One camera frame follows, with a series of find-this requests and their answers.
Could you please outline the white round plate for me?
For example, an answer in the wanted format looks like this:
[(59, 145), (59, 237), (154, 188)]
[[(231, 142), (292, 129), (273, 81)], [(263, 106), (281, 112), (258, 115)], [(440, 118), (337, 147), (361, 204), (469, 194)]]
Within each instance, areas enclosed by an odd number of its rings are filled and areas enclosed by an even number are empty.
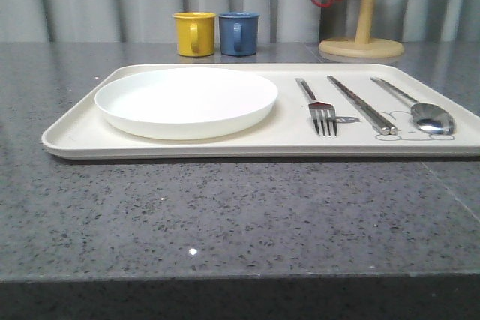
[(255, 73), (211, 67), (156, 70), (103, 86), (94, 102), (114, 127), (152, 139), (225, 136), (272, 110), (278, 88)]

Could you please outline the silver metal fork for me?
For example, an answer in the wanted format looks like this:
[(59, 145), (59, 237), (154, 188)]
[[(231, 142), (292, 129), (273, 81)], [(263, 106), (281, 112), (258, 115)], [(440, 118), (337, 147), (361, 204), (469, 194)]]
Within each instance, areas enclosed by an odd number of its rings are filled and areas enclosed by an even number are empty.
[(304, 79), (296, 78), (295, 80), (308, 100), (308, 108), (316, 134), (318, 136), (336, 136), (338, 128), (334, 106), (318, 101)]

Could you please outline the silver metal spoon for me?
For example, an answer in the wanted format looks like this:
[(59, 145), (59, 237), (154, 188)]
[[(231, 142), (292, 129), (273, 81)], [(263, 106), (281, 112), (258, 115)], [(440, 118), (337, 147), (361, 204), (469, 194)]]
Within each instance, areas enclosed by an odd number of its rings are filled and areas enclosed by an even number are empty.
[(420, 131), (445, 136), (455, 133), (455, 120), (443, 108), (432, 103), (422, 103), (384, 79), (373, 76), (370, 79), (404, 103), (409, 104), (412, 123)]

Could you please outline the beige rabbit serving tray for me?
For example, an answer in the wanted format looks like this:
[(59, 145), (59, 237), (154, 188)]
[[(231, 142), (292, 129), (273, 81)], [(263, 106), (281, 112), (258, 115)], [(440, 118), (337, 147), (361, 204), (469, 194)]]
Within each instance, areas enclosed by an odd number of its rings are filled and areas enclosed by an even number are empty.
[[(207, 139), (152, 139), (112, 126), (95, 105), (105, 85), (143, 72), (187, 67), (239, 70), (262, 76), (278, 89), (270, 113), (258, 124)], [(453, 135), (428, 135), (413, 126), (403, 103), (375, 85), (380, 77), (455, 119)], [(336, 136), (318, 136), (304, 79), (318, 101), (334, 106)], [(280, 156), (476, 156), (479, 118), (417, 79), (381, 64), (141, 64), (110, 74), (42, 135), (49, 153), (65, 159), (156, 159)]]

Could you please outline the blue enamel mug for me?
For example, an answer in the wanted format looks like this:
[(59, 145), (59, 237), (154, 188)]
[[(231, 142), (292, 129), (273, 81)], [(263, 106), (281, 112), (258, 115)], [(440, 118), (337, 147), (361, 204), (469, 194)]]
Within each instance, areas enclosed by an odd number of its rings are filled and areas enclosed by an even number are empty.
[(259, 17), (258, 13), (251, 12), (219, 14), (221, 54), (229, 56), (256, 54)]

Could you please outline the yellow enamel mug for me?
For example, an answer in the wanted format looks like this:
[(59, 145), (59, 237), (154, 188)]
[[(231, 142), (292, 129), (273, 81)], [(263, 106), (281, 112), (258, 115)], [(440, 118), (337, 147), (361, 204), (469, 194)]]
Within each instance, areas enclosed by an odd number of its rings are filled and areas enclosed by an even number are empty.
[(180, 56), (205, 57), (215, 53), (215, 13), (182, 12), (172, 17)]

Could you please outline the wooden mug tree stand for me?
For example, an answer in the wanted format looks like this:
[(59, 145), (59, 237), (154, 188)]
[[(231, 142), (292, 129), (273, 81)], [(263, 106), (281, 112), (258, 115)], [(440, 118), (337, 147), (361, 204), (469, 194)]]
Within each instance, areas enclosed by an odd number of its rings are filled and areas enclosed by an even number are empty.
[(404, 53), (402, 43), (371, 37), (376, 0), (361, 0), (355, 37), (334, 37), (319, 43), (322, 54), (348, 58), (394, 58)]

